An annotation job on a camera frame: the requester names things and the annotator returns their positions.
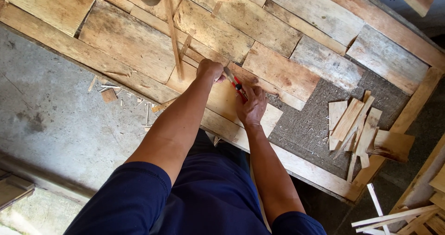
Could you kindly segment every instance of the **sleeve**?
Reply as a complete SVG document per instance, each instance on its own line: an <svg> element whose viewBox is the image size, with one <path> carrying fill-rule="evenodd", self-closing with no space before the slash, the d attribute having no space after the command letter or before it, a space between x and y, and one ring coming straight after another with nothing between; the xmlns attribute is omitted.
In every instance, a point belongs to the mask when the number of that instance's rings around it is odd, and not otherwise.
<svg viewBox="0 0 445 235"><path fill-rule="evenodd" d="M326 235L318 221L299 211L289 211L278 216L271 230L273 235Z"/></svg>
<svg viewBox="0 0 445 235"><path fill-rule="evenodd" d="M118 167L64 234L148 234L171 191L168 174L147 162Z"/></svg>

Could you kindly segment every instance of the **hand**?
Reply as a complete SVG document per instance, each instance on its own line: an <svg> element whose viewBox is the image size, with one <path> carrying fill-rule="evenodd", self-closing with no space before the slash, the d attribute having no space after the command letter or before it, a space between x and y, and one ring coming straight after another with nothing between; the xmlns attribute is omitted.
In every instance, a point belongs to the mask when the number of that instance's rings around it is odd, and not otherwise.
<svg viewBox="0 0 445 235"><path fill-rule="evenodd" d="M247 85L243 85L242 88L248 95L248 101L243 104L241 96L236 94L236 113L238 118L241 120L245 128L258 126L266 111L269 99L266 98L266 93L259 86L253 86L251 88Z"/></svg>
<svg viewBox="0 0 445 235"><path fill-rule="evenodd" d="M211 79L213 83L221 83L226 77L223 74L224 67L219 62L213 62L209 59L203 59L196 71L196 78Z"/></svg>

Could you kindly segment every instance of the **concrete floor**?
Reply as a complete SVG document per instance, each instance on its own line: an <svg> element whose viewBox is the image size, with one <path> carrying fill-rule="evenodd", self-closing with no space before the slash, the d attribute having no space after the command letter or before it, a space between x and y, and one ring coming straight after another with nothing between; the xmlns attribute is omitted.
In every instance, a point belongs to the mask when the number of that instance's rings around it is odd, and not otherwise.
<svg viewBox="0 0 445 235"><path fill-rule="evenodd" d="M96 191L142 140L139 135L144 133L141 124L146 121L146 109L143 104L135 108L135 96L129 97L122 92L118 101L105 104L97 93L101 89L98 82L91 92L87 92L92 74L2 28L0 72L0 121L4 123L0 130L0 150L6 154ZM379 105L375 107L385 114L380 126L387 130L408 97L370 72L364 75L352 95L361 98L364 89L371 89L376 95L375 103ZM443 79L408 131L408 134L417 136L410 161L405 165L387 162L375 178L375 191L384 213L389 212L444 133L444 95ZM325 153L323 147L317 150L319 135L315 135L323 130L323 125L327 128L324 118L327 107L323 104L348 96L321 80L302 112L272 101L285 113L269 139L290 151L297 149L296 146L291 148L291 143L298 143L298 149L306 153L306 159L325 164L331 154ZM327 162L325 166L345 176L346 164L342 159L336 163ZM355 234L350 227L351 221L377 215L367 193L354 207L302 181L293 180L308 214L319 220L329 235ZM53 208L53 202L64 203L65 208ZM46 217L44 220L39 215L32 215L43 206L46 208L41 212ZM57 195L37 191L20 205L0 213L0 223L3 224L0 231L12 227L29 234L61 234L79 208L78 204Z"/></svg>

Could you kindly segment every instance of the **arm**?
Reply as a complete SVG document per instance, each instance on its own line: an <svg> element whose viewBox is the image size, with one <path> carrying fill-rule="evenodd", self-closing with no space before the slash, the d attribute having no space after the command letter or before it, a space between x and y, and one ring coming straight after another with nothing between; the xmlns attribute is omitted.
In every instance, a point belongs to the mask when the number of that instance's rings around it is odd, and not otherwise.
<svg viewBox="0 0 445 235"><path fill-rule="evenodd" d="M269 101L261 87L243 86L249 100L242 104L237 96L238 118L246 129L251 152L251 163L259 195L269 225L281 214L304 211L290 176L270 146L260 124Z"/></svg>
<svg viewBox="0 0 445 235"><path fill-rule="evenodd" d="M173 185L196 138L215 80L222 82L223 65L204 59L196 79L155 121L127 162L142 161L162 168Z"/></svg>

